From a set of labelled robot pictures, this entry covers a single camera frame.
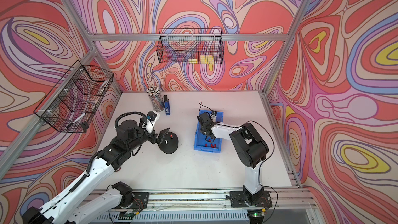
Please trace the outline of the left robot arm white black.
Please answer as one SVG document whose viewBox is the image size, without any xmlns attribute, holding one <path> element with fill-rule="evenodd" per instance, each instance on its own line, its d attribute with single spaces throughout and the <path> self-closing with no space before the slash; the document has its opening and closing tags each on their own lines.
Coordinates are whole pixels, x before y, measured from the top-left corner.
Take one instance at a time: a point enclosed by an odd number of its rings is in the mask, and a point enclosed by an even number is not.
<svg viewBox="0 0 398 224">
<path fill-rule="evenodd" d="M 117 135 L 108 146 L 96 152 L 86 170 L 71 185 L 41 207 L 30 207 L 22 216 L 25 224 L 88 224 L 105 211 L 115 207 L 142 211 L 145 206 L 136 199 L 130 186 L 115 183 L 104 194 L 82 204 L 83 200 L 106 178 L 129 160 L 135 149 L 145 142 L 161 144 L 168 129 L 156 133 L 154 126 L 160 118 L 157 112 L 143 114 L 127 112 L 117 117 Z"/>
</svg>

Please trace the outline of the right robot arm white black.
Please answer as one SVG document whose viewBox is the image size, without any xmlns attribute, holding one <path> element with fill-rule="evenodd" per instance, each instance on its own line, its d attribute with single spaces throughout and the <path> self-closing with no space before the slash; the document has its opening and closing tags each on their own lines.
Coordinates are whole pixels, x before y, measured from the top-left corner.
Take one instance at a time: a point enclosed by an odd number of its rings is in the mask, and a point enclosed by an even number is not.
<svg viewBox="0 0 398 224">
<path fill-rule="evenodd" d="M 209 113 L 197 116 L 200 132 L 210 139 L 224 139 L 232 142 L 239 160 L 245 166 L 245 182 L 242 191 L 231 192 L 228 199 L 236 207 L 272 206 L 271 197 L 264 190 L 260 179 L 260 167 L 266 161 L 269 147 L 265 140 L 250 123 L 239 126 L 227 125 L 212 120 Z"/>
</svg>

